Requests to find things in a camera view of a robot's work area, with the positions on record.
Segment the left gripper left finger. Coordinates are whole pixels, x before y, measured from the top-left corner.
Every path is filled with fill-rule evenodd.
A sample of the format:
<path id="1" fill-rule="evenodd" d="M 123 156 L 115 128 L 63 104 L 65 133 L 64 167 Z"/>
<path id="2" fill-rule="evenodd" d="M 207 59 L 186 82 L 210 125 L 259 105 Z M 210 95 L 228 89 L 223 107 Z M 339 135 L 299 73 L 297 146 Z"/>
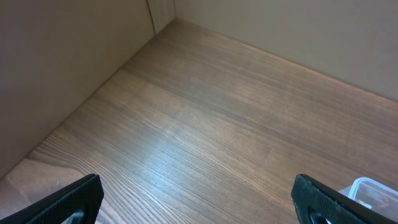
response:
<path id="1" fill-rule="evenodd" d="M 88 174 L 1 220 L 2 224 L 94 224 L 104 191 L 98 174 Z"/>

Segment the clear plastic container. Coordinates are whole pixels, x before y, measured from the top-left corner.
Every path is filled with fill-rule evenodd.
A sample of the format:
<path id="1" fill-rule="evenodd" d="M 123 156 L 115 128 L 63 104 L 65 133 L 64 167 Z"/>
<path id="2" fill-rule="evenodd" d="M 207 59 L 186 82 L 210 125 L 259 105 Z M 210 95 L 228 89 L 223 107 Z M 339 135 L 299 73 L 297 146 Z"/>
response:
<path id="1" fill-rule="evenodd" d="M 339 191 L 364 207 L 397 222 L 397 191 L 369 177 L 360 177 Z"/>

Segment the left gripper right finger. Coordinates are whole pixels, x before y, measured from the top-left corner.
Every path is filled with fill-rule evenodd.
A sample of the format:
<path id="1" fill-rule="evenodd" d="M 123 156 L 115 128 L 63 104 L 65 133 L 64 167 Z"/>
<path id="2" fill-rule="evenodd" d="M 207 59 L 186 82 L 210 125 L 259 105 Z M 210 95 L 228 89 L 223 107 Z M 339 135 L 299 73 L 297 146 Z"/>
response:
<path id="1" fill-rule="evenodd" d="M 300 224 L 395 224 L 306 174 L 299 174 L 291 197 Z"/>

